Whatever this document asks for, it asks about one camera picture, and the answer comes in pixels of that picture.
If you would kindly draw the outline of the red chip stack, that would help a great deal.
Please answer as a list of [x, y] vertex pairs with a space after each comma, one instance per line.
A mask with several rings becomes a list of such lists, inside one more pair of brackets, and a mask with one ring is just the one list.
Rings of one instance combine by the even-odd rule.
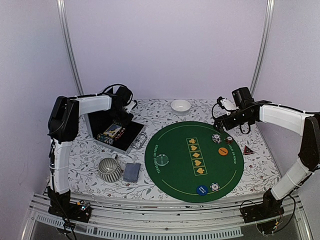
[[230, 145], [230, 144], [234, 141], [234, 139], [233, 139], [233, 137], [231, 137], [231, 136], [227, 136], [227, 137], [224, 139], [224, 141], [225, 141], [228, 145]]

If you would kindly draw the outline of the orange big blind button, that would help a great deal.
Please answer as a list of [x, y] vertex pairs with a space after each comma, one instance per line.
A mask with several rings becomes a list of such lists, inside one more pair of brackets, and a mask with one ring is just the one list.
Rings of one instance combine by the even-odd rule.
[[229, 153], [229, 151], [228, 151], [228, 149], [225, 148], [225, 147], [220, 147], [220, 148], [218, 149], [218, 153], [219, 153], [221, 156], [227, 156], [228, 153]]

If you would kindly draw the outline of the clear acrylic dealer button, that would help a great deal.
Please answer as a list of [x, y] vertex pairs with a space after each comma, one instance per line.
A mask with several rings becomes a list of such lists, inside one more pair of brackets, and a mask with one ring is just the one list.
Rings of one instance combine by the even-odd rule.
[[169, 158], [165, 154], [159, 154], [156, 158], [156, 162], [159, 166], [165, 166], [169, 163]]

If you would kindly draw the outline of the blue small blind button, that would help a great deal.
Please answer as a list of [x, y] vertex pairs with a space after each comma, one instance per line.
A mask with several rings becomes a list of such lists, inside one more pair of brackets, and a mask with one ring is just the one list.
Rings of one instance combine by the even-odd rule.
[[207, 186], [205, 185], [199, 185], [197, 188], [196, 188], [196, 193], [200, 196], [205, 196], [207, 195], [209, 192]]

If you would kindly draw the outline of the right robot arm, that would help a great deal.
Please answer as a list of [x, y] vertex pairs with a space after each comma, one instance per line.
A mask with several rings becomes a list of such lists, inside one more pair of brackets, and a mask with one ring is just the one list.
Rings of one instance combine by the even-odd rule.
[[231, 95], [232, 100], [222, 96], [216, 100], [216, 106], [225, 114], [214, 116], [213, 126], [222, 132], [244, 124], [259, 124], [281, 171], [281, 179], [264, 194], [258, 208], [262, 218], [269, 218], [284, 198], [320, 169], [320, 113], [254, 100], [247, 87], [238, 88]]

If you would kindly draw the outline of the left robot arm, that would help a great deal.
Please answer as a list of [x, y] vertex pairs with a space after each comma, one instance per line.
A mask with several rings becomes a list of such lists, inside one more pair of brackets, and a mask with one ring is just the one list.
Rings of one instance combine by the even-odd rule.
[[132, 91], [123, 84], [106, 87], [102, 92], [79, 96], [59, 96], [48, 121], [51, 138], [50, 186], [48, 195], [52, 208], [63, 217], [74, 213], [70, 202], [68, 183], [69, 156], [73, 141], [79, 132], [79, 118], [87, 115], [92, 137], [105, 145], [126, 151], [136, 134], [133, 132], [133, 114], [137, 106]]

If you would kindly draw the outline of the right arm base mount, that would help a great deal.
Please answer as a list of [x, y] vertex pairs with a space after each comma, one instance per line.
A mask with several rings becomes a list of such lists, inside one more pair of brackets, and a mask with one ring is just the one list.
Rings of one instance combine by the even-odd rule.
[[245, 223], [261, 221], [284, 213], [282, 200], [264, 199], [260, 204], [252, 204], [248, 206], [240, 206], [240, 213]]

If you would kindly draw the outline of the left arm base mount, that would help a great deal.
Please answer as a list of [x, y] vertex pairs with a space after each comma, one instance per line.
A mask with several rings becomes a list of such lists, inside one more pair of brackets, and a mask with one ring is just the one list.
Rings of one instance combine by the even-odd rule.
[[78, 222], [88, 223], [91, 217], [91, 204], [88, 201], [80, 200], [77, 203], [58, 202], [53, 200], [50, 202], [48, 213], [65, 220], [75, 220]]

